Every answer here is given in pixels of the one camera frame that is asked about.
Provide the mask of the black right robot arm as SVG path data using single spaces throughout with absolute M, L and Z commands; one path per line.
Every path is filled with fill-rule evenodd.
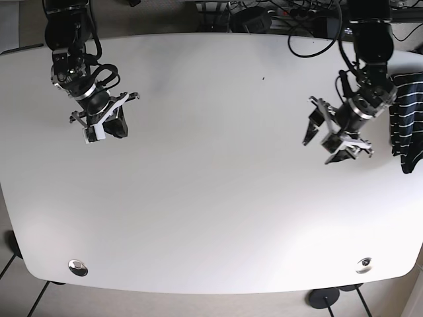
M 128 136 L 123 105 L 139 98 L 139 93 L 110 90 L 121 77 L 117 66 L 101 63 L 102 46 L 89 1 L 43 1 L 47 18 L 44 32 L 52 51 L 51 82 L 74 99 L 81 110 L 74 111 L 69 123 L 79 122 L 87 144 Z

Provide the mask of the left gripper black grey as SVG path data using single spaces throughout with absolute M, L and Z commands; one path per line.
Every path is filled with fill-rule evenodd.
M 341 147 L 324 146 L 330 153 L 325 164 L 348 159 L 355 160 L 362 152 L 367 155 L 374 154 L 372 144 L 360 136 L 361 128 L 367 121 L 375 117 L 375 108 L 365 98 L 355 95 L 348 98 L 339 108 L 335 108 L 322 98 L 314 96 L 311 96 L 309 101 L 315 106 L 315 109 L 309 116 L 309 123 L 302 144 L 308 145 L 324 123 L 327 125 L 328 133 L 336 133 L 344 140 L 344 146 Z

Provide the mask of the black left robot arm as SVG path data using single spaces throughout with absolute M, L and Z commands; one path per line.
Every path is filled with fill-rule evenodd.
M 332 39 L 337 44 L 347 69 L 341 70 L 344 102 L 338 108 L 322 98 L 311 96 L 315 107 L 309 116 L 303 145 L 327 125 L 321 145 L 329 153 L 326 163 L 357 159 L 362 152 L 373 155 L 372 144 L 362 139 L 361 128 L 393 105 L 397 88 L 387 74 L 393 56 L 391 8 L 388 1 L 347 1 L 347 12 L 336 3 L 338 30 Z

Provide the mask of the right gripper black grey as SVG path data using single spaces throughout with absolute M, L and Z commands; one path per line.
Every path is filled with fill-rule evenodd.
M 78 121 L 79 123 L 90 126 L 103 116 L 105 121 L 102 123 L 104 131 L 115 138 L 123 139 L 128 136 L 128 125 L 124 116 L 123 107 L 119 107 L 112 111 L 112 113 L 106 116 L 106 111 L 109 107 L 123 99 L 124 95 L 128 95 L 128 98 L 124 103 L 130 102 L 135 99 L 139 99 L 140 95 L 138 92 L 128 94 L 127 92 L 121 93 L 119 97 L 110 96 L 108 90 L 99 91 L 95 89 L 90 94 L 88 92 L 81 96 L 76 96 L 75 100 L 82 107 L 82 111 L 73 112 L 69 117 L 69 123 Z

